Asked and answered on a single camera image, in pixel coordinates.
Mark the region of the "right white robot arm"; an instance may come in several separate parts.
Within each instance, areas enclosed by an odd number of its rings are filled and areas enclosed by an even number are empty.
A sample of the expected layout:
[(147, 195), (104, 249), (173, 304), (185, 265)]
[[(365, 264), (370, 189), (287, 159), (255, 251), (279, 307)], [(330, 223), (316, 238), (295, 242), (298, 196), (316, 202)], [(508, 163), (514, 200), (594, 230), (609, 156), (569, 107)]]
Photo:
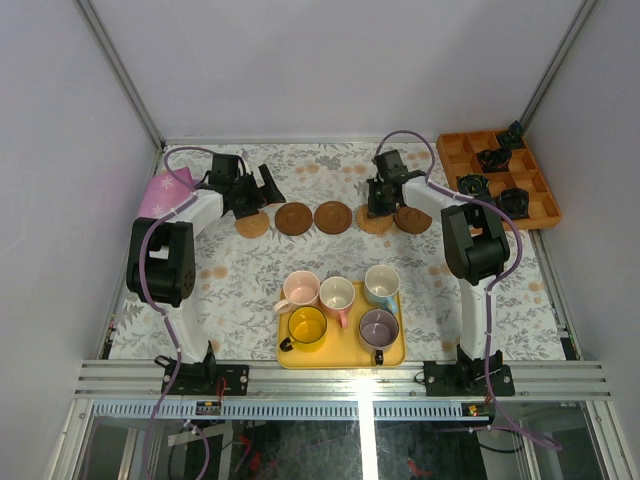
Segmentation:
[(503, 224), (511, 219), (489, 197), (464, 195), (433, 182), (427, 172), (408, 170), (396, 150), (376, 155), (373, 164), (377, 173), (367, 181), (370, 216), (407, 206), (440, 221), (445, 260), (459, 280), (462, 302), (455, 378), (463, 392), (478, 394), (502, 366), (501, 353), (492, 349), (492, 290), (508, 274)]

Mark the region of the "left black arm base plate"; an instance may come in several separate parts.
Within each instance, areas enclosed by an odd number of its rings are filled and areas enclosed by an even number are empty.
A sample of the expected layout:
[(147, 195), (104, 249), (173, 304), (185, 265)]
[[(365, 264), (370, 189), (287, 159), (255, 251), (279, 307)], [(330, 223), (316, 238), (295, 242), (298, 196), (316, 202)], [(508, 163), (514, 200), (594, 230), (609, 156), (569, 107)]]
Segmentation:
[(241, 397), (249, 385), (249, 366), (216, 364), (184, 364), (169, 388), (169, 395)]

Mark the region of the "brown wooden coaster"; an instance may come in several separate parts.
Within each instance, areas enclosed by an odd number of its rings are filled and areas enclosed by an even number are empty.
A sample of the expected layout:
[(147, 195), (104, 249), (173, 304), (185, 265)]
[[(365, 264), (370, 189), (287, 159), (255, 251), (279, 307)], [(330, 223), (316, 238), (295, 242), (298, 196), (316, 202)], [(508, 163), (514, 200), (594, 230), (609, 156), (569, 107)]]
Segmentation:
[(393, 215), (396, 226), (408, 234), (422, 234), (432, 225), (432, 218), (419, 209), (402, 206)]
[(325, 202), (319, 205), (314, 212), (316, 227), (329, 235), (344, 233), (351, 226), (352, 218), (351, 209), (339, 201)]
[(310, 208), (303, 203), (286, 203), (277, 210), (275, 224), (276, 228), (284, 235), (302, 235), (311, 228), (313, 214)]

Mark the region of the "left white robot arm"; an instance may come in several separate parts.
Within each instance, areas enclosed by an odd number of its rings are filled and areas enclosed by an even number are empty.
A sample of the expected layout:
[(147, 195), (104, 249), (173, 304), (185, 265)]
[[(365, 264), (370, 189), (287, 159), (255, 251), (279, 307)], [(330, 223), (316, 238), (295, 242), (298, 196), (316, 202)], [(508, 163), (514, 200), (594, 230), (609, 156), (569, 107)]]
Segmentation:
[(261, 182), (242, 157), (197, 147), (211, 157), (201, 180), (187, 167), (164, 172), (146, 187), (130, 237), (126, 286), (158, 312), (183, 363), (184, 382), (197, 394), (212, 392), (219, 371), (204, 361), (210, 343), (198, 324), (191, 299), (196, 283), (195, 240), (207, 227), (231, 213), (237, 220), (284, 203), (267, 165)]

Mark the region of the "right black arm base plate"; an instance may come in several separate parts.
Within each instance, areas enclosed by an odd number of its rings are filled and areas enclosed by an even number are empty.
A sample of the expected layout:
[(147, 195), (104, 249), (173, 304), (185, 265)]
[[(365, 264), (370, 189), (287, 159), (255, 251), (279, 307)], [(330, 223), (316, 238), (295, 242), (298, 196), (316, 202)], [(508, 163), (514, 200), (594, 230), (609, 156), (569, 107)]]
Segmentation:
[[(426, 393), (430, 397), (487, 396), (485, 362), (456, 361), (440, 364), (423, 363)], [(489, 380), (496, 397), (513, 397), (515, 386), (511, 368), (506, 364), (489, 363)]]

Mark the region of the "light blue mug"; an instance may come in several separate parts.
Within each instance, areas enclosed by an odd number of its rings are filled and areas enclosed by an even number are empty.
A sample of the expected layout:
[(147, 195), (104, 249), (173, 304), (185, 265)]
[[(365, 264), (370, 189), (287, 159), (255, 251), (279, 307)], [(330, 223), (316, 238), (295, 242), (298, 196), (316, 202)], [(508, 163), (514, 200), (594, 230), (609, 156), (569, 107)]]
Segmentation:
[(378, 308), (396, 315), (399, 312), (396, 295), (400, 288), (399, 274), (390, 266), (375, 265), (365, 274), (364, 293), (366, 300)]

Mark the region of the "woven rattan coaster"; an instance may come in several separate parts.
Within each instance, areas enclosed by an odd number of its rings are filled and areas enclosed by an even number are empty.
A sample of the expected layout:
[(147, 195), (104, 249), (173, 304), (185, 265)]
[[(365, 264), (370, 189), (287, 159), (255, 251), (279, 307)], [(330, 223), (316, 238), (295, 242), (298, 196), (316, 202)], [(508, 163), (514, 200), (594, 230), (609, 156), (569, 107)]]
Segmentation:
[(237, 233), (243, 238), (255, 239), (262, 236), (270, 228), (270, 218), (264, 211), (235, 221)]
[(356, 223), (358, 227), (366, 233), (382, 235), (391, 229), (393, 216), (370, 217), (368, 206), (361, 205), (356, 210)]

